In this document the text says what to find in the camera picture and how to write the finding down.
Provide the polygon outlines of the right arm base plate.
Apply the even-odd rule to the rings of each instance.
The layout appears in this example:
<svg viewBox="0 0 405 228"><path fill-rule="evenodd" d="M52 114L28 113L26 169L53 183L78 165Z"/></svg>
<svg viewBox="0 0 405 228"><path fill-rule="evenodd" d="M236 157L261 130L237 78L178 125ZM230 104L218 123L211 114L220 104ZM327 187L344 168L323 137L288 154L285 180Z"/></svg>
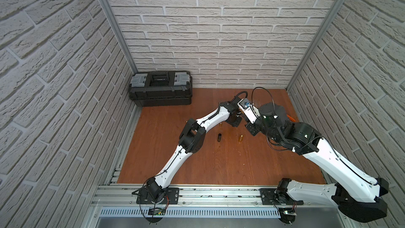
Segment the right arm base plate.
<svg viewBox="0 0 405 228"><path fill-rule="evenodd" d="M263 205L303 205L303 201L292 199L286 192L281 192L276 188L259 189Z"/></svg>

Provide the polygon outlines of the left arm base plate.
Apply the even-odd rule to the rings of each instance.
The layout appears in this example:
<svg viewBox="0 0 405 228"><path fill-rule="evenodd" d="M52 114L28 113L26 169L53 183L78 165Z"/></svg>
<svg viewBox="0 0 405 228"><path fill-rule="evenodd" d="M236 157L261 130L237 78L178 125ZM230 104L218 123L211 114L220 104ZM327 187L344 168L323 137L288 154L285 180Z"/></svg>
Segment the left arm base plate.
<svg viewBox="0 0 405 228"><path fill-rule="evenodd" d="M177 205L179 199L178 187L169 187L161 190L156 197L151 195L148 189L144 186L134 192L132 195L137 196L137 204L169 204Z"/></svg>

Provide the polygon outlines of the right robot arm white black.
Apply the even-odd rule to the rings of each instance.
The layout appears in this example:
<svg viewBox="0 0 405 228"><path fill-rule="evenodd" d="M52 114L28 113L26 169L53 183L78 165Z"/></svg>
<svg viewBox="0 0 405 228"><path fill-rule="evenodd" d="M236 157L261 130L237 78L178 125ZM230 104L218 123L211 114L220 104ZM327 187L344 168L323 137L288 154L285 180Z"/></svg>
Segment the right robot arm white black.
<svg viewBox="0 0 405 228"><path fill-rule="evenodd" d="M315 128L304 122L293 122L283 107L267 103L255 108L247 99L238 103L253 134L262 133L270 146L303 156L328 173L332 184L311 184L283 178L273 198L280 204L315 202L338 208L347 217L361 223L385 218L388 205L382 196L389 183L374 178L336 151Z"/></svg>

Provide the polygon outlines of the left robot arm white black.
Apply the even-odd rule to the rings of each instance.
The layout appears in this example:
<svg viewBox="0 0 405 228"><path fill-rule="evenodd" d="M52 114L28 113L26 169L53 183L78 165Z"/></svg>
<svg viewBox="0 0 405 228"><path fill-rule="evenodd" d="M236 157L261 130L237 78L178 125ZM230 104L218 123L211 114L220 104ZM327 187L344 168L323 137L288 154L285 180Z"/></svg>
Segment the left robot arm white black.
<svg viewBox="0 0 405 228"><path fill-rule="evenodd" d="M183 163L201 149L206 133L224 121L234 127L239 126L242 112L238 103L242 100L240 97L242 94L245 98L248 97L247 91L241 91L232 100L220 102L217 109L207 116L197 120L189 119L186 122L179 136L178 146L166 165L158 174L148 178L140 189L132 193L137 196L138 204L146 204L148 201L158 204L164 199L170 201L167 188Z"/></svg>

